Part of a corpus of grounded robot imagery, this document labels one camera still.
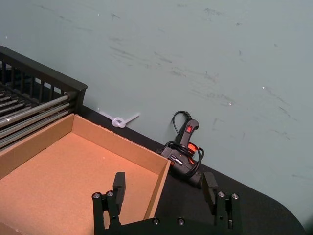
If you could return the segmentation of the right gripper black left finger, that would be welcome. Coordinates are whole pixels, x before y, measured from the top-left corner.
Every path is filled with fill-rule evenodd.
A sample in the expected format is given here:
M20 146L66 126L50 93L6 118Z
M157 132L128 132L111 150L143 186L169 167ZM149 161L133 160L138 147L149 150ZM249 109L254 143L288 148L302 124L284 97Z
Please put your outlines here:
M121 223L119 215L126 192L125 172L118 172L112 185L112 190L105 194L95 192L92 195L93 224L95 235L119 235ZM104 211L109 214L109 228L105 229Z

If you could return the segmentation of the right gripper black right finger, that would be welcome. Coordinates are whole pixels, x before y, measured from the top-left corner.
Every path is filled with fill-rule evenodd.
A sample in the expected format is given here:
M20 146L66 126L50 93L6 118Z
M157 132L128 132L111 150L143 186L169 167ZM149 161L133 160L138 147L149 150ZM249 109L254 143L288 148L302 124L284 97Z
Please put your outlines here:
M202 190L214 216L214 225L220 233L242 233L240 198L237 193L227 194L222 191L211 172L205 172Z

